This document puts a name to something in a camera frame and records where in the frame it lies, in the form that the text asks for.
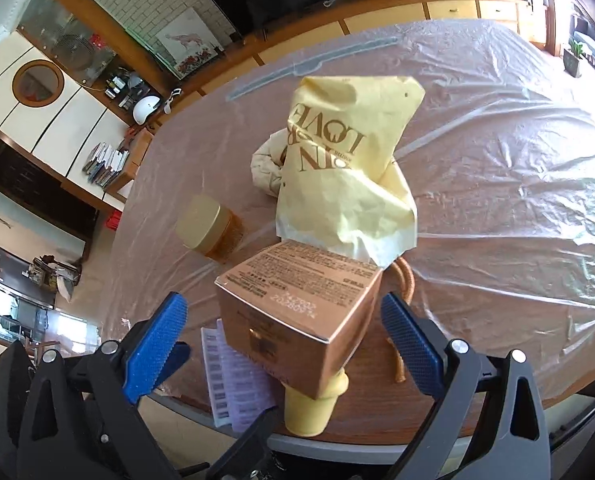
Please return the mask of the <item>amber jar with cream lid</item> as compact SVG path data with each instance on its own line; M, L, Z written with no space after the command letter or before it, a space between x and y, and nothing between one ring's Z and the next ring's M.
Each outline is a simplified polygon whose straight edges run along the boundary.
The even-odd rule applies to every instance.
M194 195L183 209L175 232L186 248L226 263L244 236L242 220L208 195Z

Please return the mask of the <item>brown cardboard box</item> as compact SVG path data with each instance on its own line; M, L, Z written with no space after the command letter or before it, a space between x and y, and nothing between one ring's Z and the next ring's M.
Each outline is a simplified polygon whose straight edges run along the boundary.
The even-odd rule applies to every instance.
M382 270L287 240L216 278L227 344L313 399L371 322Z

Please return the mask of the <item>yellow paper bag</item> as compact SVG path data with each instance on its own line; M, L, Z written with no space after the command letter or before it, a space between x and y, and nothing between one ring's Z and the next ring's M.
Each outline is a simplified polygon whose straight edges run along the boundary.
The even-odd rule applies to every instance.
M305 77L288 112L276 234L382 269L415 248L395 150L425 96L409 76Z

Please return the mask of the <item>white paper ball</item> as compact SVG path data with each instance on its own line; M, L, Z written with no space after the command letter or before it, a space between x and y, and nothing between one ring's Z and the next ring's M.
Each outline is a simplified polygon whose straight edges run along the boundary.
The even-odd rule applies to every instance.
M282 167L288 149L288 129L274 132L252 155L250 173L255 188L277 198L282 183Z

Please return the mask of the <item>white printed paper sheet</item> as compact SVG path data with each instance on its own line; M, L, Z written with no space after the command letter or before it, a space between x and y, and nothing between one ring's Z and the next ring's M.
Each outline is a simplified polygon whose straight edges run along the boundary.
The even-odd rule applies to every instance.
M243 434L263 411L276 406L271 377L229 346L221 318L215 328L201 328L201 341L214 425Z

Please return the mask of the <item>red plastic crate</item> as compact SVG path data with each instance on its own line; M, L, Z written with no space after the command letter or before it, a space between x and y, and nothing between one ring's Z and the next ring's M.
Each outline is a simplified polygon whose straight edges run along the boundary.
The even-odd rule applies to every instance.
M114 210L105 220L104 224L107 229L116 232L119 226L122 213L119 210Z

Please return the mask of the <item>stack of books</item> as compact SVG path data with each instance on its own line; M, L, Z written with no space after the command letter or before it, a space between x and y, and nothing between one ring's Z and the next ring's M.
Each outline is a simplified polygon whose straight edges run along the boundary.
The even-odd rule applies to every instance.
M128 160L127 148L113 148L111 144L100 142L89 153L82 173L88 183L107 188L124 169Z

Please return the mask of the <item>clear plastic table cover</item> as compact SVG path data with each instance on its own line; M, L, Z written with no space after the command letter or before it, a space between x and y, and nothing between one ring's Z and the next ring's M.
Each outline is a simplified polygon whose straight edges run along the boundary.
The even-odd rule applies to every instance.
M170 293L182 338L229 344L296 389L344 368L393 398L393 347L363 301L415 276L411 309L478 352L523 351L541 397L595 378L595 71L509 28L360 32L259 67L148 148L101 304L124 337Z

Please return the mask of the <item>white helmet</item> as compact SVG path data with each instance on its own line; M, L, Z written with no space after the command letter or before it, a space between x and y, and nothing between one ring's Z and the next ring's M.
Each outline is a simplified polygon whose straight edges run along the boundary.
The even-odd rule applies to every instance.
M162 99L159 96L145 96L132 108L132 117L137 125L143 125L160 107Z

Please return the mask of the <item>giraffe picture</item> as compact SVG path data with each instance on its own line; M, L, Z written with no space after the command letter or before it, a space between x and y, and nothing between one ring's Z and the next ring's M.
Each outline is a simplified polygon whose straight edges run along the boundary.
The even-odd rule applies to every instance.
M177 64L191 55L197 58L204 52L212 55L221 49L217 38L193 8L179 14L156 34L156 38Z

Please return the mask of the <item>potted green plant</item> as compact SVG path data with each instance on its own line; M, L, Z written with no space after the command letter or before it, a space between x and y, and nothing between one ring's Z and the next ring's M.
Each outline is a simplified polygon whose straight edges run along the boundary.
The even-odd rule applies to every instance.
M563 52L565 71L574 78L581 76L582 62L584 61L584 46L581 42L571 39L569 47Z

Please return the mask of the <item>glass display cabinet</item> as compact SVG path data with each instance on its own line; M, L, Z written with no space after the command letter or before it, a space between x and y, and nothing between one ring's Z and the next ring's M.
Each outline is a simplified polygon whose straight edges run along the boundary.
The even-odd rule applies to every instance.
M30 0L17 30L129 125L139 99L174 89L154 54L94 0Z

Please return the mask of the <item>wooden TV cabinet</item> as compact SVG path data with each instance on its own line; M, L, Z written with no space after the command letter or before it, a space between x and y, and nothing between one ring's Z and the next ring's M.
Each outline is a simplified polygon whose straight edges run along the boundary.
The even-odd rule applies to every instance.
M515 29L540 49L559 51L555 10L549 3L525 0L351 0L296 18L269 34L247 36L217 61L201 68L181 85L172 103L176 113L259 66L320 42L372 28L445 18L483 18Z

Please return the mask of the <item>flower picture frame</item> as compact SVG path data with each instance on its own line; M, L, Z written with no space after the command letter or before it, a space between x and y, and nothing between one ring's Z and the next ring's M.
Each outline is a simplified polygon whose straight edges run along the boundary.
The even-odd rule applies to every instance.
M183 59L175 64L174 73L178 79L186 78L206 63L217 58L224 50L215 47L201 47L186 53Z

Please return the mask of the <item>round wooden wall frame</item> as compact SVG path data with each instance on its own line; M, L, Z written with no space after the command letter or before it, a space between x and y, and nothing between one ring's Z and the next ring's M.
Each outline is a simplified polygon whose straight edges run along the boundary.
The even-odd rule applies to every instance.
M20 66L12 80L13 96L28 107L52 104L62 94L64 86L62 70L45 60L33 60Z

